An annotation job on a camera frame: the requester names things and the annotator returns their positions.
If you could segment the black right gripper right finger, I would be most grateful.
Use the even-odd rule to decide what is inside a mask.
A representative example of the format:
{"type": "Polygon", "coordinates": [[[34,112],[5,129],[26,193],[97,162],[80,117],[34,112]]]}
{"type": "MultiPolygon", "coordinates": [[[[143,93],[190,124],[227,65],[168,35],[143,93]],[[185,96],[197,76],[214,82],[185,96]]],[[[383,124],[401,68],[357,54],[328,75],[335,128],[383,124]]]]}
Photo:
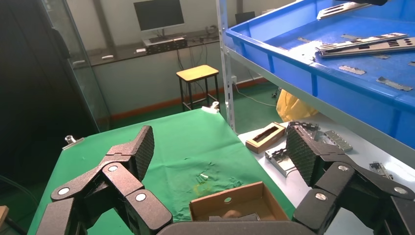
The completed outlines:
{"type": "Polygon", "coordinates": [[[414,234],[410,188],[359,166],[336,146],[311,139],[300,126],[288,128],[286,135],[286,152],[310,187],[293,221],[322,235],[346,209],[376,235],[414,234]]]}

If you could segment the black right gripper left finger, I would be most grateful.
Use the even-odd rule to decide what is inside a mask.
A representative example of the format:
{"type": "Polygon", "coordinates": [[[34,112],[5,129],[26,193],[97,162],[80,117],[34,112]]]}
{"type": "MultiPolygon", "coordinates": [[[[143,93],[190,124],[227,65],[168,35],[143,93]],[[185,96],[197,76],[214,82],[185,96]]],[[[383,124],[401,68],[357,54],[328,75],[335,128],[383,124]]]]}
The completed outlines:
{"type": "Polygon", "coordinates": [[[93,169],[51,193],[39,235],[85,235],[109,210],[135,235],[155,235],[173,222],[171,212],[143,184],[154,155],[149,125],[130,142],[112,146],[93,169]]]}

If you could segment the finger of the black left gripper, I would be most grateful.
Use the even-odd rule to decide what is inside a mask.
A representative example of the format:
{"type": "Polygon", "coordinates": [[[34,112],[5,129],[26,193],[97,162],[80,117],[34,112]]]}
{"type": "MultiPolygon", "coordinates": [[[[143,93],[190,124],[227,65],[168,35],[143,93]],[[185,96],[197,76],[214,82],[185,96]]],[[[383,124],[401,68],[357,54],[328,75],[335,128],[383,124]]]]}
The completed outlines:
{"type": "Polygon", "coordinates": [[[388,2],[388,0],[338,0],[338,1],[350,1],[359,4],[372,4],[377,6],[382,6],[388,2]]]}

